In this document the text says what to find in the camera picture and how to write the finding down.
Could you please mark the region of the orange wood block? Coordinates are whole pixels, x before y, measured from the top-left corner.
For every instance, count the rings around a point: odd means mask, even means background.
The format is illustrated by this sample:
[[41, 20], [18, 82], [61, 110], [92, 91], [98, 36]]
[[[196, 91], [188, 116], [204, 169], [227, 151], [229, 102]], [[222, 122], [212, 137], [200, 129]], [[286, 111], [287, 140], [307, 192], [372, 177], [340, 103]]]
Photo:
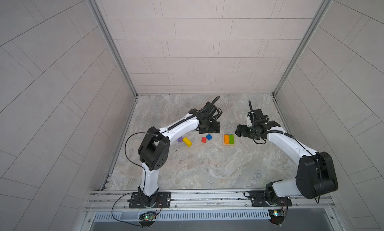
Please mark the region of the orange wood block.
[[229, 143], [230, 143], [229, 135], [224, 135], [224, 144], [229, 144]]

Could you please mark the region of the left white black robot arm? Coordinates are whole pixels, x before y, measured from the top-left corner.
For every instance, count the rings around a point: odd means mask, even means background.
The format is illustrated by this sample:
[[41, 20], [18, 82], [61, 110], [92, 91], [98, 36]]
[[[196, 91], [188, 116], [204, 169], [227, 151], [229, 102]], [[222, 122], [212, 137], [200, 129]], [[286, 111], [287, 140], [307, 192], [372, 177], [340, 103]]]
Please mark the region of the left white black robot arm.
[[201, 113], [192, 110], [191, 114], [186, 114], [169, 126], [160, 129], [155, 127], [148, 129], [138, 150], [143, 176], [138, 194], [135, 196], [136, 202], [146, 208], [155, 205], [159, 193], [159, 170], [168, 159], [171, 144], [193, 130], [199, 131], [200, 134], [219, 133], [220, 122], [218, 118], [221, 115], [220, 109]]

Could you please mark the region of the green wood block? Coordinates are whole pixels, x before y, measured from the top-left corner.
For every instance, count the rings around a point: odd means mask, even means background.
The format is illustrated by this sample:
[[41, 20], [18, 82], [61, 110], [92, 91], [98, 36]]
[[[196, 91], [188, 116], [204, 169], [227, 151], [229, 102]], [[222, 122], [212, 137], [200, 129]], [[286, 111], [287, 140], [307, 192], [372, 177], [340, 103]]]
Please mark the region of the green wood block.
[[234, 135], [229, 135], [229, 144], [234, 145], [235, 144], [235, 138]]

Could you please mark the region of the yellow wood block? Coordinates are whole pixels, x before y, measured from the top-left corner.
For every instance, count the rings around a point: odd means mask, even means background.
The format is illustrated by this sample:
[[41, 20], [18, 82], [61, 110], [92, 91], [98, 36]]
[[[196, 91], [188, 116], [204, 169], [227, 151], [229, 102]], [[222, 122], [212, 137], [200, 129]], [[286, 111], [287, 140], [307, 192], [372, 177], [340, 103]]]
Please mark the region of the yellow wood block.
[[187, 145], [187, 147], [190, 147], [192, 145], [192, 142], [187, 137], [183, 138], [183, 142]]

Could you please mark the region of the natural wood block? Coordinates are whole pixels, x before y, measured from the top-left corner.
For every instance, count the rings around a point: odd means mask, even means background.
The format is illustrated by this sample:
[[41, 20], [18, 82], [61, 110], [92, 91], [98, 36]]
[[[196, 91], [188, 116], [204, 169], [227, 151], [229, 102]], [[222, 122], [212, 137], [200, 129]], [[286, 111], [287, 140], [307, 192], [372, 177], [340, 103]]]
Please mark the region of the natural wood block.
[[223, 145], [224, 145], [224, 146], [235, 146], [236, 144], [234, 144], [234, 145], [224, 144], [224, 135], [223, 135]]

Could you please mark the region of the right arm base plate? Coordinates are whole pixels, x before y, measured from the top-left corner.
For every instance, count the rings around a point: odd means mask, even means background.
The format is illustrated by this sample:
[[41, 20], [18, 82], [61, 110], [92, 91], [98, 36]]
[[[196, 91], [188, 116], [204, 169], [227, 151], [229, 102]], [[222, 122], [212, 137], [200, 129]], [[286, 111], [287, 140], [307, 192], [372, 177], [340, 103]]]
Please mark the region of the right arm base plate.
[[253, 207], [282, 207], [292, 206], [289, 197], [278, 197], [273, 191], [249, 191], [247, 197]]

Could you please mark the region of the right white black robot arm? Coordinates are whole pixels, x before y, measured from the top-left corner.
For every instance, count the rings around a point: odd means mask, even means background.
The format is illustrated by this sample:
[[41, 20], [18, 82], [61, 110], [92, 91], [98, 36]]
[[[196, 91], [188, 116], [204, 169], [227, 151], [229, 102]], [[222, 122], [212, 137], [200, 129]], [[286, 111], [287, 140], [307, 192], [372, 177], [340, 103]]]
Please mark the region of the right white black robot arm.
[[235, 134], [254, 141], [272, 142], [297, 165], [295, 178], [266, 185], [264, 197], [268, 205], [277, 206], [281, 203], [280, 200], [290, 196], [303, 196], [318, 201], [320, 196], [338, 190], [339, 184], [332, 156], [327, 152], [317, 152], [305, 146], [278, 123], [262, 123], [254, 127], [238, 125]]

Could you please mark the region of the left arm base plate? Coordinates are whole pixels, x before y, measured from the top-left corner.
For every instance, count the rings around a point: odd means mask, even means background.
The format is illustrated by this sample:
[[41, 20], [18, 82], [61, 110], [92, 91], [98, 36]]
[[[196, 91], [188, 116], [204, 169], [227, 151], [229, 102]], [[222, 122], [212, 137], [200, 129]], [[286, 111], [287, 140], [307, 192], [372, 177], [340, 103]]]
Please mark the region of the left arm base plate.
[[171, 192], [155, 192], [151, 196], [146, 196], [142, 192], [134, 192], [131, 195], [129, 202], [130, 209], [169, 208]]

